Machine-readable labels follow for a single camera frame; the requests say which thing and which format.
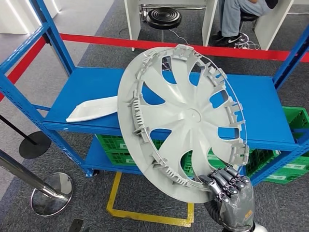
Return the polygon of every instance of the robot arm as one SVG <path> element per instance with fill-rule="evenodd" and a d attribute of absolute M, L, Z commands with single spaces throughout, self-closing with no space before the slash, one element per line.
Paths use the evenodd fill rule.
<path fill-rule="evenodd" d="M 213 220 L 225 228 L 223 232 L 267 232 L 253 222 L 253 187 L 248 177 L 229 165 L 199 179 L 213 191 L 214 200 L 205 206 Z"/>

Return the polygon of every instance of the stool seat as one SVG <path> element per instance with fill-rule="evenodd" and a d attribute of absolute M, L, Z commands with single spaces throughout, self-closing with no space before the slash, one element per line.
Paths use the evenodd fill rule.
<path fill-rule="evenodd" d="M 242 22 L 252 22 L 252 21 L 255 21 L 258 18 L 259 16 L 256 16 L 256 15 L 240 11 L 240 21 Z"/>
<path fill-rule="evenodd" d="M 168 30 L 178 27 L 182 21 L 182 15 L 173 8 L 161 7 L 149 11 L 146 21 L 152 28 Z"/>

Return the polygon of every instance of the wheel cover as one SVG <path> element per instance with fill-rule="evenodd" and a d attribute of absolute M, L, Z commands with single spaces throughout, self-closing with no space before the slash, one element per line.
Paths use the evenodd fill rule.
<path fill-rule="evenodd" d="M 166 57 L 176 84 L 162 75 L 162 59 Z M 249 148 L 240 137 L 244 120 L 238 122 L 235 115 L 240 111 L 243 116 L 241 105 L 228 95 L 223 71 L 200 58 L 192 47 L 185 45 L 149 49 L 127 66 L 118 94 L 119 124 L 135 163 L 156 187 L 184 202 L 212 199 L 210 189 L 197 178 L 213 170 L 207 160 L 210 148 L 225 163 L 240 166 L 248 160 Z M 197 86 L 189 80 L 195 64 L 201 69 Z M 147 103 L 142 94 L 143 85 L 165 102 Z M 224 101 L 213 108 L 210 99 L 217 93 Z M 219 127 L 234 128 L 235 138 L 222 139 Z M 155 129 L 171 130 L 159 150 L 150 137 Z M 197 181 L 188 178 L 180 165 L 181 158 L 188 151 L 192 151 L 192 168 Z"/>

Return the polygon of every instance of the black sneaker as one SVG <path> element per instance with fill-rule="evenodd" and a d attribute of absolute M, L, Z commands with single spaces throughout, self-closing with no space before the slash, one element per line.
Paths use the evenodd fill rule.
<path fill-rule="evenodd" d="M 210 36 L 210 40 L 213 41 L 218 41 L 222 38 L 222 31 L 219 30 L 216 34 Z"/>
<path fill-rule="evenodd" d="M 235 47 L 235 44 L 239 42 L 240 39 L 240 34 L 231 37 L 222 37 L 218 40 L 214 46 L 216 47 Z"/>

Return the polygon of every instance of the chrome stanchion base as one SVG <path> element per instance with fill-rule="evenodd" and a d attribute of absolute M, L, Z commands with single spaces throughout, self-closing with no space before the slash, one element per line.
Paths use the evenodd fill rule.
<path fill-rule="evenodd" d="M 54 173 L 47 176 L 44 181 L 54 188 L 57 193 L 65 196 L 65 198 L 50 198 L 35 189 L 31 196 L 31 207 L 37 215 L 50 217 L 58 214 L 65 209 L 73 194 L 73 182 L 65 173 Z"/>

